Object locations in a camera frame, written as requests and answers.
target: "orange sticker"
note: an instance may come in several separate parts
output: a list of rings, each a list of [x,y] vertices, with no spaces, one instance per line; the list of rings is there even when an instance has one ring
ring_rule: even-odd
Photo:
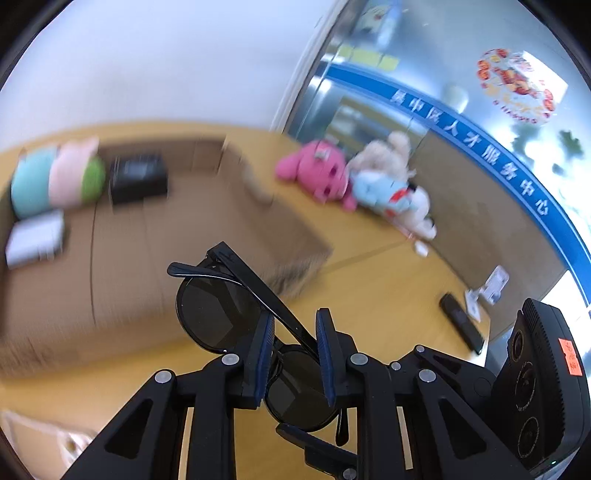
[[[563,338],[559,338],[558,341],[560,342],[560,346],[566,357],[566,365],[569,368],[569,373],[571,375],[576,375],[577,377],[582,377],[583,372],[581,371],[581,365],[577,358],[577,352],[574,350],[573,342]]]

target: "sunglasses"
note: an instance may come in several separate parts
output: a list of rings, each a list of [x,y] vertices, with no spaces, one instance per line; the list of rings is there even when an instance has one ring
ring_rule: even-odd
[[[176,298],[179,322],[209,352],[233,353],[265,314],[279,320],[299,344],[273,341],[267,409],[278,422],[305,432],[326,427],[338,415],[337,444],[348,441],[346,410],[329,406],[324,396],[316,339],[229,246],[222,242],[208,250],[196,267],[171,263],[167,272],[183,279]]]

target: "wooden desk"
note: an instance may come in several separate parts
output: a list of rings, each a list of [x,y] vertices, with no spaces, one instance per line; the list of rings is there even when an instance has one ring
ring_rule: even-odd
[[[99,127],[55,138],[83,137],[93,132],[103,138],[120,138],[195,131],[227,131],[229,141],[248,156],[261,180],[333,244],[336,259],[331,259],[299,298],[288,302],[306,328],[313,332],[316,310],[329,307],[337,328],[350,333],[360,351],[382,362],[398,359],[423,343],[484,364],[488,343],[482,355],[475,356],[439,310],[441,295],[451,291],[461,299],[466,287],[434,251],[421,258],[414,253],[412,242],[381,220],[362,212],[343,212],[337,205],[320,206],[294,186],[275,184],[274,163],[297,148],[289,139],[268,132],[196,124]],[[6,162],[12,161],[14,167],[12,156],[16,153],[13,150],[0,155],[0,174],[11,171]],[[489,319],[483,310],[481,315],[483,322],[478,328],[488,338]],[[277,330],[282,339],[291,342],[280,325]],[[212,358],[212,354],[185,341],[64,372],[7,381],[0,384],[0,408],[98,431],[155,371],[170,368],[182,374],[201,368]],[[276,422],[265,407],[237,411],[235,417],[239,479],[326,478],[306,467],[302,450],[275,434]],[[351,441],[346,447],[355,450],[354,411],[350,412],[350,420]],[[333,422],[318,435],[332,442],[334,430]]]

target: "stuffed toy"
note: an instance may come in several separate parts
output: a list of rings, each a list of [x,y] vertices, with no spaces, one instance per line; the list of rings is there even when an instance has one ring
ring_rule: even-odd
[[[275,167],[275,175],[281,180],[297,181],[320,203],[341,200],[346,210],[357,207],[351,194],[345,156],[325,140],[310,142],[282,158]]]
[[[99,139],[93,137],[22,156],[11,183],[18,219],[98,199],[106,179],[105,165],[96,156],[98,148]]]
[[[393,132],[388,143],[370,142],[350,162],[353,196],[360,205],[382,215],[403,231],[426,240],[437,235],[427,192],[412,183],[408,171],[410,141],[402,132]]]
[[[388,142],[373,140],[349,162],[351,172],[376,170],[394,180],[407,182],[414,177],[414,170],[408,171],[410,139],[403,132],[392,132]]]
[[[426,240],[437,235],[429,213],[429,196],[421,187],[366,170],[352,173],[353,196],[357,202],[382,215],[394,226]]]

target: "remote control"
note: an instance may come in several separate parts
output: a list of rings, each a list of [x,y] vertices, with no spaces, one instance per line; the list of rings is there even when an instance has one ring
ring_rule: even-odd
[[[484,346],[484,339],[454,296],[451,293],[446,293],[439,300],[439,306],[447,315],[447,318],[452,321],[467,346],[480,355]]]

